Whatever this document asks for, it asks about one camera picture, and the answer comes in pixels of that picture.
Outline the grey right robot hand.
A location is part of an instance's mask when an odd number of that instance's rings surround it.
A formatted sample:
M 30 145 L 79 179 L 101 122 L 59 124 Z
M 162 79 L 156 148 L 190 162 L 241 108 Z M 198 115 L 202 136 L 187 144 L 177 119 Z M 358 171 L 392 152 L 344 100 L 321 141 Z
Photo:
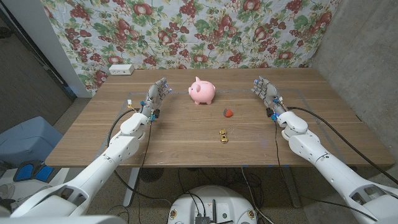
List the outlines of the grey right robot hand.
M 266 78 L 259 77 L 254 80 L 254 87 L 251 91 L 257 95 L 266 107 L 266 114 L 278 117 L 288 111 L 283 103 L 283 97 L 277 91 L 277 88 Z

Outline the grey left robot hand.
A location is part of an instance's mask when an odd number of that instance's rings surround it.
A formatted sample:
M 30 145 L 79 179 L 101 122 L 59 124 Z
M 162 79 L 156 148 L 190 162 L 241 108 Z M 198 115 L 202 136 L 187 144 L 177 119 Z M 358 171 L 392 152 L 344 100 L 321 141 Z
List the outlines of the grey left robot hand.
M 150 86 L 146 97 L 144 98 L 142 108 L 140 113 L 151 117 L 155 110 L 159 110 L 162 101 L 172 90 L 168 87 L 167 79 L 165 77 L 161 78 Z

